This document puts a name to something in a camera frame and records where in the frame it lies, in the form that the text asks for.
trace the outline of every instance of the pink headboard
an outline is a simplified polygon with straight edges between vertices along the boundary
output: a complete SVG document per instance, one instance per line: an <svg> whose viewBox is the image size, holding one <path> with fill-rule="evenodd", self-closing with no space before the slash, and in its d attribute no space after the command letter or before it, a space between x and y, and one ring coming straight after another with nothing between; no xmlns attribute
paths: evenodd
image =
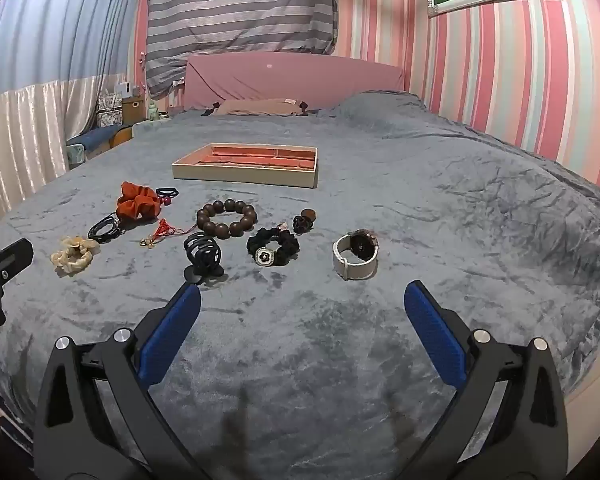
<svg viewBox="0 0 600 480"><path fill-rule="evenodd" d="M229 52L189 56L182 104L187 110L227 99L289 98L315 110L369 90L403 91L402 69L319 54Z"/></svg>

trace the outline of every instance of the beige scrunchie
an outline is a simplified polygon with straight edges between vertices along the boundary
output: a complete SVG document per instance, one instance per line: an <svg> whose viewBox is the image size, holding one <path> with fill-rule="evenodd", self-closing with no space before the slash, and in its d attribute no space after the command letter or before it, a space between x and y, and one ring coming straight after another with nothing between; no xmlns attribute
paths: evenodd
<svg viewBox="0 0 600 480"><path fill-rule="evenodd" d="M95 240L84 239L81 236L73 238L64 236L60 240L66 248L51 255L51 263L60 267L67 274L85 269L93 260L93 254L100 249Z"/></svg>

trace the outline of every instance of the smartwatch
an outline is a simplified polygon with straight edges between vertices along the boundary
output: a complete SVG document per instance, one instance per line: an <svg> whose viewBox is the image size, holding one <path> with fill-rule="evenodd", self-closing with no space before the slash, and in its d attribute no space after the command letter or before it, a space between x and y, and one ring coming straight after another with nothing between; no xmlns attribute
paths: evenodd
<svg viewBox="0 0 600 480"><path fill-rule="evenodd" d="M349 262L342 253L350 251L362 262ZM348 233L333 243L333 266L345 280L366 280L378 266L378 238L368 229Z"/></svg>

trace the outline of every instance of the brown storage box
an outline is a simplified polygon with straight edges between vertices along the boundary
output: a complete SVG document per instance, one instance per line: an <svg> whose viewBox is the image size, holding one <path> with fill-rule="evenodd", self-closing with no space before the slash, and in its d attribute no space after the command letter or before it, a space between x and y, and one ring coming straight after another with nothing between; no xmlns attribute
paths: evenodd
<svg viewBox="0 0 600 480"><path fill-rule="evenodd" d="M171 165L174 178L317 187L318 150L307 146L211 143Z"/></svg>
<svg viewBox="0 0 600 480"><path fill-rule="evenodd" d="M145 119L143 97L125 97L122 99L123 124L141 123Z"/></svg>

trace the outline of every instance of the silver bolt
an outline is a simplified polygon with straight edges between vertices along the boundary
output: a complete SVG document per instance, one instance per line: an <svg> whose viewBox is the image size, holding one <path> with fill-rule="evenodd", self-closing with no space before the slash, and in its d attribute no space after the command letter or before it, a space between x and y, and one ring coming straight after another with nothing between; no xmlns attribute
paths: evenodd
<svg viewBox="0 0 600 480"><path fill-rule="evenodd" d="M115 339L119 343L123 343L127 341L131 337L131 330L128 328L121 328L120 330L116 330L116 333L113 335L113 339Z"/></svg>
<svg viewBox="0 0 600 480"><path fill-rule="evenodd" d="M62 336L58 341L56 341L56 348L58 350L64 350L69 346L69 338L66 336Z"/></svg>
<svg viewBox="0 0 600 480"><path fill-rule="evenodd" d="M534 346L539 350L539 351L544 351L547 348L549 348L549 345L547 344L547 342L542 339L541 337L536 337L534 339Z"/></svg>
<svg viewBox="0 0 600 480"><path fill-rule="evenodd" d="M491 334L486 330L476 330L474 332L474 339L478 343L488 343L491 341Z"/></svg>

